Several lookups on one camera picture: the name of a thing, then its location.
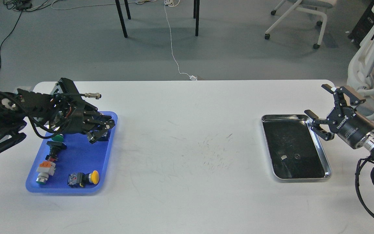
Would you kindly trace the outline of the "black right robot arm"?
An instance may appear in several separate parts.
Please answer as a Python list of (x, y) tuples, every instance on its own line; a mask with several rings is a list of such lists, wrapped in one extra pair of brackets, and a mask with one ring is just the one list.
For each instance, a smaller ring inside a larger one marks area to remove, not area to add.
[[(320, 119), (311, 110), (305, 113), (311, 119), (311, 130), (325, 141), (338, 135), (352, 149), (365, 148), (370, 155), (358, 161), (355, 171), (355, 190), (364, 209), (374, 218), (374, 213), (368, 209), (362, 199), (359, 189), (359, 175), (365, 163), (374, 164), (374, 123), (357, 111), (357, 106), (365, 103), (366, 99), (350, 86), (332, 87), (323, 84), (327, 92), (333, 95), (334, 108), (325, 119)], [(374, 167), (370, 171), (374, 185)]]

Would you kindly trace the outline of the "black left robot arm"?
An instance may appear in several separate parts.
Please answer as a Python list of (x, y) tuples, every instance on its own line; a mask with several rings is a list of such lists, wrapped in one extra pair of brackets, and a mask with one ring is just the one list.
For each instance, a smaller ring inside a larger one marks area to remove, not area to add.
[(92, 144), (99, 141), (116, 123), (83, 98), (100, 99), (101, 94), (80, 93), (67, 78), (61, 78), (50, 94), (0, 91), (0, 153), (25, 139), (25, 118), (36, 135), (39, 127), (52, 136), (79, 133), (87, 135)]

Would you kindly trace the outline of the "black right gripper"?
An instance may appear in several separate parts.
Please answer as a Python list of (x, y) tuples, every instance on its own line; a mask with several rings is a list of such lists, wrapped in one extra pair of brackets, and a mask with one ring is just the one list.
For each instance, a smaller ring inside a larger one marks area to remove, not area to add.
[[(320, 119), (311, 110), (305, 110), (304, 113), (312, 120), (311, 130), (325, 141), (333, 140), (336, 133), (351, 148), (361, 148), (368, 133), (374, 134), (374, 123), (357, 113), (352, 106), (365, 103), (365, 97), (347, 85), (332, 87), (323, 84), (321, 87), (333, 95), (334, 108), (328, 114), (328, 120)], [(321, 124), (329, 125), (333, 133), (322, 129)]]

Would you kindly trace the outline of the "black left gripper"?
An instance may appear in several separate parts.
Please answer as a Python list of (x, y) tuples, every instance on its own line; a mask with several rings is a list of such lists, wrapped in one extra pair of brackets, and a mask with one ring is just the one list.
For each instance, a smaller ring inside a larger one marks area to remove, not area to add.
[(114, 126), (115, 121), (111, 116), (96, 110), (72, 108), (56, 114), (56, 131), (62, 134), (86, 134), (91, 144)]

